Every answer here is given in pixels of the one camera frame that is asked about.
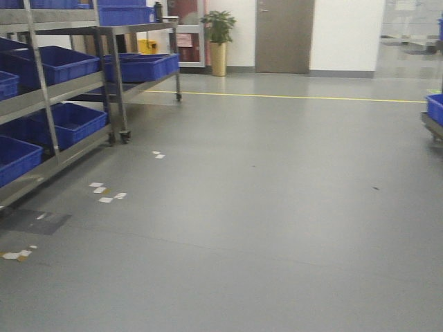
door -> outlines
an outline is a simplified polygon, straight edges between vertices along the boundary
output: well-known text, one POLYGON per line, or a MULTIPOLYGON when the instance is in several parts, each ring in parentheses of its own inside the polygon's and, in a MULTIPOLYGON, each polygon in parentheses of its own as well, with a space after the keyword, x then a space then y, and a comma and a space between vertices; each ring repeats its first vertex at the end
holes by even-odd
POLYGON ((257 0, 255 71, 308 73, 314 0, 257 0))
POLYGON ((204 67, 204 15, 203 0, 167 0, 168 15, 179 17, 177 43, 180 53, 180 67, 204 67))

gold planter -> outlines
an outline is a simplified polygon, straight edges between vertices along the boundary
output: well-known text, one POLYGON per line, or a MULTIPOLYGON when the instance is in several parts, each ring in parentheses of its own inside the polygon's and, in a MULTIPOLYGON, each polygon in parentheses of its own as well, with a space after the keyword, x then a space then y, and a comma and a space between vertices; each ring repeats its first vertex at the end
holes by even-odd
POLYGON ((228 43, 210 43, 210 59, 214 76, 226 76, 226 46, 228 43))

blue bin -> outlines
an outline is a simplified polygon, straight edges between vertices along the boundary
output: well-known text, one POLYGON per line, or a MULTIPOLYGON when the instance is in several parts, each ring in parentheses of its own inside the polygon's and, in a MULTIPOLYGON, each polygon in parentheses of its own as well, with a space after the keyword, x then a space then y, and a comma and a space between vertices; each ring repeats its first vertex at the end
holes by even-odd
POLYGON ((0 71, 0 100, 14 97, 18 94, 19 77, 0 71))
MULTIPOLYGON (((40 48, 47 85, 72 80, 98 71, 99 58, 58 46, 40 48)), ((20 76, 20 84, 39 89, 40 83, 34 53, 11 50, 1 54, 3 67, 20 76)))
POLYGON ((0 52, 5 50, 18 50, 19 48, 27 48, 28 44, 19 41, 0 37, 0 52))
POLYGON ((76 9, 78 0, 30 0, 35 9, 76 9))
POLYGON ((23 8, 22 0, 0 0, 0 9, 4 8, 23 8))
POLYGON ((443 95, 428 95, 428 116, 443 125, 443 95))
MULTIPOLYGON (((52 106, 58 145, 61 150, 80 142, 106 125, 107 114, 77 104, 56 104, 52 106)), ((44 112, 32 114, 27 119, 28 131, 33 132, 31 141, 44 145, 51 144, 51 136, 46 125, 44 112)))
POLYGON ((142 6, 98 6, 101 26, 128 26, 154 23, 155 10, 142 6))
MULTIPOLYGON (((130 56, 120 61, 120 69, 124 82, 155 81, 179 69, 179 55, 149 54, 130 56)), ((114 69, 110 62, 105 64, 105 75, 108 81, 114 81, 114 69)))
POLYGON ((43 149, 37 145, 0 136, 0 187, 38 166, 42 154, 43 149))
POLYGON ((146 0, 97 0, 99 6, 146 6, 146 0))

baseboard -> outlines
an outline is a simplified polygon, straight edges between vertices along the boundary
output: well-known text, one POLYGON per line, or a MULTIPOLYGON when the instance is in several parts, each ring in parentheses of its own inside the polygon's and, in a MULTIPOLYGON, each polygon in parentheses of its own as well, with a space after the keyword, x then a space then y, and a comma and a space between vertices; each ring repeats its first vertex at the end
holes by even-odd
POLYGON ((374 71, 310 71, 312 77, 374 78, 374 71))
MULTIPOLYGON (((255 67, 243 67, 243 66, 227 66, 227 73, 255 73, 255 67)), ((212 73, 211 66, 204 68, 183 67, 180 68, 182 74, 208 74, 212 73)))

gray door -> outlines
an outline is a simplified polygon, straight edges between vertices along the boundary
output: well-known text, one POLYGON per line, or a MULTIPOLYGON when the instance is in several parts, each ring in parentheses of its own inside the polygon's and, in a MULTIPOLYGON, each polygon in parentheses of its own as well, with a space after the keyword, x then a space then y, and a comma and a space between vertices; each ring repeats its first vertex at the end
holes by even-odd
POLYGON ((308 73, 314 0, 257 0, 255 70, 308 73))

